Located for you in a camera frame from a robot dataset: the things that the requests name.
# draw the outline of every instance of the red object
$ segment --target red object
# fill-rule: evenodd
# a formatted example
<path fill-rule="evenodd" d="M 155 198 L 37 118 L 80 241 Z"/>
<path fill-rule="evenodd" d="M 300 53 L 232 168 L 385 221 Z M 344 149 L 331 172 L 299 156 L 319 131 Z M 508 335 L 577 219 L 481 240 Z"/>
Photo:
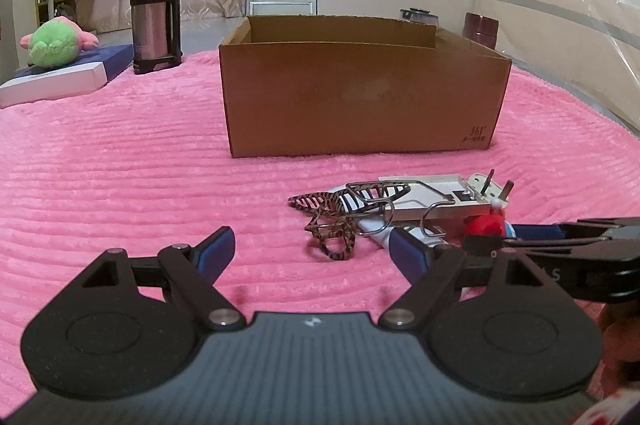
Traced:
<path fill-rule="evenodd" d="M 465 235 L 500 235 L 507 237 L 504 217 L 500 214 L 485 214 L 474 217 L 466 224 Z"/>
<path fill-rule="evenodd" d="M 468 12 L 465 15 L 465 27 L 462 30 L 462 37 L 471 39 L 483 46 L 495 50 L 498 39 L 497 20 Z"/>

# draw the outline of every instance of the floor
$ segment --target floor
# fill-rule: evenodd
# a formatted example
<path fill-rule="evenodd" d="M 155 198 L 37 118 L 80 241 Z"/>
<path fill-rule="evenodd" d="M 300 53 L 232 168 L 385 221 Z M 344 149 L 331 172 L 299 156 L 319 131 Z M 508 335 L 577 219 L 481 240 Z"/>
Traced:
<path fill-rule="evenodd" d="M 222 40 L 242 21 L 242 17 L 213 17 L 202 20 L 184 20 L 180 24 L 182 53 L 189 55 L 216 49 Z M 131 28 L 111 31 L 98 36 L 100 46 L 131 44 Z"/>

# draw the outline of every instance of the pink plush toy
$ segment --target pink plush toy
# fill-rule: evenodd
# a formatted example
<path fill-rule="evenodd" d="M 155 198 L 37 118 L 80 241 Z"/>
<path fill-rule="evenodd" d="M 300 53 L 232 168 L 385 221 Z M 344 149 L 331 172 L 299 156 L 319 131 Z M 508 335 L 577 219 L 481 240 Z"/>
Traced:
<path fill-rule="evenodd" d="M 20 39 L 20 46 L 29 50 L 30 60 L 36 66 L 58 68 L 73 62 L 82 50 L 96 49 L 98 38 L 61 16 L 25 35 Z"/>

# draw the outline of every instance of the white box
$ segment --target white box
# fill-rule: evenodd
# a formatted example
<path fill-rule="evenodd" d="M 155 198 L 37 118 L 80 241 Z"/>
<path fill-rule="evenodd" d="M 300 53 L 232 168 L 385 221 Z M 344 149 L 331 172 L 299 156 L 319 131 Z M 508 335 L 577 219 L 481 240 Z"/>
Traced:
<path fill-rule="evenodd" d="M 0 85 L 0 108 L 37 100 L 86 95 L 100 89 L 107 82 L 107 73 L 101 62 L 88 62 L 39 75 L 18 77 Z"/>

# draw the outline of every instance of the pink ribbed blanket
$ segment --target pink ribbed blanket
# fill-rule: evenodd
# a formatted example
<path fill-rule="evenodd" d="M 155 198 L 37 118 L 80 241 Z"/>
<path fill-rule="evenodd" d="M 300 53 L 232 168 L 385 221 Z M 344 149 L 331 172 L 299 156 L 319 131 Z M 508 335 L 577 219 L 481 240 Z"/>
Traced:
<path fill-rule="evenodd" d="M 377 317 L 408 286 L 388 254 L 362 238 L 351 261 L 326 260 L 288 196 L 495 168 L 498 182 L 515 182 L 513 222 L 640 215 L 640 142 L 515 68 L 487 151 L 232 160 L 215 51 L 151 75 L 127 70 L 91 95 L 3 110 L 0 127 L 0 415 L 33 390 L 18 350 L 25 324 L 111 246 L 148 255 L 230 225 L 236 258 L 216 286 L 248 316 Z"/>

